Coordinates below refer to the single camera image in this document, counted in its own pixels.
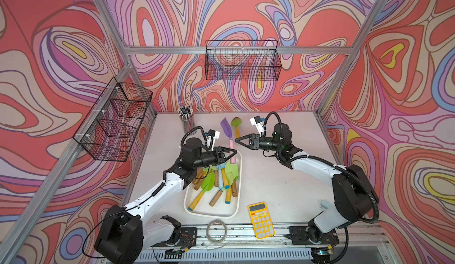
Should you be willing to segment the green shovel yellow handle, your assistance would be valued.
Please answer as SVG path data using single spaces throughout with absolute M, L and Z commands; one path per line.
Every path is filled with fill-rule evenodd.
M 239 126 L 242 124 L 242 120 L 239 117 L 234 117 L 231 121 L 231 126 L 235 129 L 235 137 L 239 138 L 240 135 L 240 130 Z

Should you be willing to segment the light blue shovel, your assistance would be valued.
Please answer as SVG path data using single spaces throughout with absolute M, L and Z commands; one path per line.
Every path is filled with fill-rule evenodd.
M 218 174 L 219 174 L 219 177 L 218 177 L 219 185 L 218 185 L 218 187 L 221 190 L 228 190 L 230 188 L 228 179 L 226 177 L 225 167 L 226 167 L 226 163 L 222 163 L 222 164 L 216 166 L 216 168 L 218 169 Z

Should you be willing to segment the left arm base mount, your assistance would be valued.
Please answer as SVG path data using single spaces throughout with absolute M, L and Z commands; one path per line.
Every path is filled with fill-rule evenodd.
M 180 249 L 189 249 L 197 243 L 197 227 L 181 227 L 180 232 L 173 234 L 167 241 L 162 241 L 155 247 L 178 247 Z

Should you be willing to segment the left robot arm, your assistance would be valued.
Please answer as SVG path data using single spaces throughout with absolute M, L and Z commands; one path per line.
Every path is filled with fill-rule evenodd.
M 132 264 L 143 249 L 157 244 L 175 245 L 182 239 L 181 223 L 169 215 L 150 223 L 150 219 L 173 196 L 185 190 L 199 168 L 218 166 L 235 157 L 227 147 L 210 148 L 198 138 L 180 147 L 180 155 L 163 172 L 162 181 L 124 207 L 112 206 L 100 222 L 94 249 L 114 264 Z

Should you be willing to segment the purple shovel pink handle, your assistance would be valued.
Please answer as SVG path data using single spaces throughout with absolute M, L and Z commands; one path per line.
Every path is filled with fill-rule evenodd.
M 221 121 L 220 125 L 222 127 L 223 132 L 225 133 L 225 135 L 229 139 L 229 147 L 230 147 L 230 149 L 234 150 L 235 146 L 234 146 L 234 140 L 233 140 L 233 133 L 232 133 L 231 125 L 229 124 L 229 122 L 227 121 L 226 118 L 224 118 Z

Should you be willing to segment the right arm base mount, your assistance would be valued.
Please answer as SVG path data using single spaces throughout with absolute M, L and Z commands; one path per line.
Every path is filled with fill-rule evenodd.
M 312 226 L 290 226 L 285 238 L 291 240 L 292 245 L 336 246 L 340 243 L 335 230 L 322 233 Z

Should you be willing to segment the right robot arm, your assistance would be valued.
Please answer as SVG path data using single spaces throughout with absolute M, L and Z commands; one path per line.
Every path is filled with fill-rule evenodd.
M 291 170 L 301 171 L 326 183 L 333 191 L 334 203 L 308 222 L 306 234 L 314 243 L 336 228 L 362 221 L 379 220 L 379 197 L 363 169 L 357 165 L 336 165 L 305 153 L 292 143 L 286 124 L 277 124 L 271 137 L 249 134 L 235 140 L 250 150 L 273 151 L 278 162 Z

